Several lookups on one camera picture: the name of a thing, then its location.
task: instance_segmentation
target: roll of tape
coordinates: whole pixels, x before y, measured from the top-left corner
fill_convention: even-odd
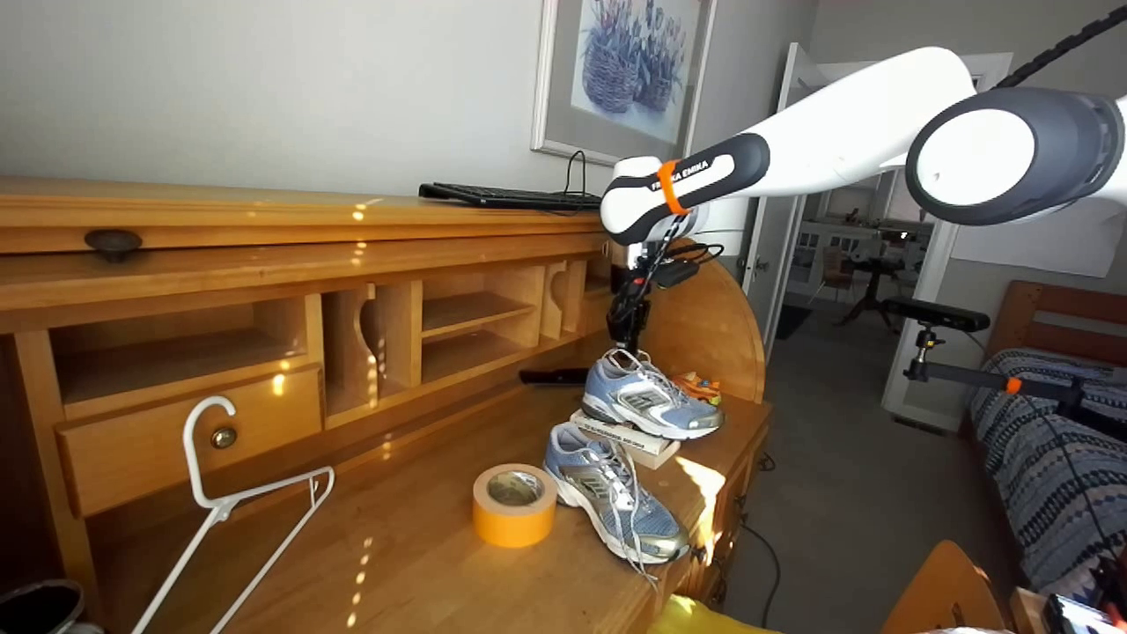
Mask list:
[[[483,542],[525,549],[552,531],[556,482],[531,465],[496,465],[472,482],[472,530]]]

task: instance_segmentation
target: carpet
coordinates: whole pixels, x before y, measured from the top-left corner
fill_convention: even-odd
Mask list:
[[[807,307],[783,307],[775,339],[797,336],[807,319]]]

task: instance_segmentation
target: sneaker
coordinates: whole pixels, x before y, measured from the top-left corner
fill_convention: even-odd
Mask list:
[[[696,440],[719,429],[719,409],[673,384],[649,354],[610,348],[585,380],[585,413],[639,427],[666,440]]]
[[[639,482],[634,462],[612,440],[573,423],[551,433],[545,471],[567,508],[588,510],[601,548],[631,563],[671,563],[692,552],[676,519]]]

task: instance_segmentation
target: shoe sole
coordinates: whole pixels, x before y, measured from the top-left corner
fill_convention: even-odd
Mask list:
[[[707,436],[707,433],[719,429],[719,427],[712,427],[712,429],[673,429],[673,427],[662,427],[662,423],[655,423],[655,419],[649,419],[649,415],[641,415],[641,413],[634,413],[634,409],[617,409],[617,404],[610,404],[610,401],[601,401],[601,397],[595,397],[595,395],[585,395],[583,404],[585,404],[588,415],[595,415],[595,419],[601,419],[601,423],[639,427],[639,429],[645,429],[645,433],[653,433],[653,436],[666,436],[666,440],[700,440],[700,436]]]
[[[601,521],[598,521],[598,516],[595,516],[595,508],[588,505],[585,495],[579,495],[579,490],[573,490],[567,480],[560,480],[560,475],[552,475],[552,480],[556,480],[560,500],[563,500],[567,508],[583,508],[583,510],[588,516],[598,542],[601,542],[612,557],[619,557],[619,559],[627,559],[627,563],[645,563],[645,569],[671,563],[671,559],[649,557],[645,549],[625,548],[625,539],[617,539],[617,536],[610,536],[610,531],[601,530]]]

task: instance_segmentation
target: bed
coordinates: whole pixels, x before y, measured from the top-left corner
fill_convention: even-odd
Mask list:
[[[1066,384],[1127,429],[1127,298],[1010,282],[986,366]],[[1057,401],[973,392],[969,429],[998,487],[1024,583],[1089,600],[1091,570],[1127,542],[1127,440],[1057,415]]]

